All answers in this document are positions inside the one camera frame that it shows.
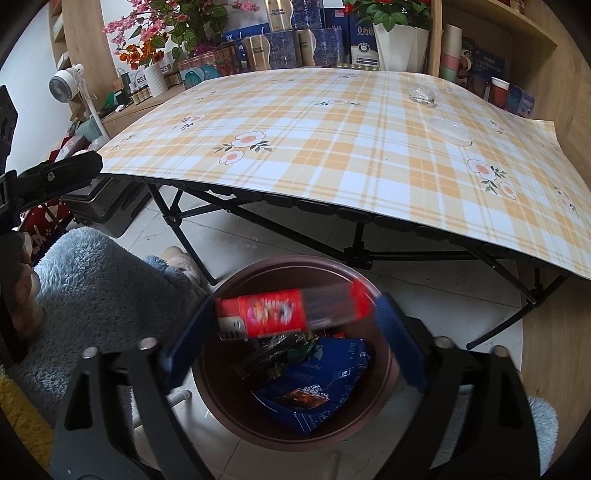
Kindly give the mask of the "left hand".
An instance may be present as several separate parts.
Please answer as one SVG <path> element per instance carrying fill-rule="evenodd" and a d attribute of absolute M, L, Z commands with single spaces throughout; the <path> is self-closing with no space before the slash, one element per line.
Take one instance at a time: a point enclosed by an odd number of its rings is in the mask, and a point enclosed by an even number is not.
<path fill-rule="evenodd" d="M 1 292 L 16 331 L 27 339 L 37 337 L 44 312 L 36 297 L 40 279 L 31 263 L 32 241 L 27 233 L 11 230 L 1 235 Z"/>

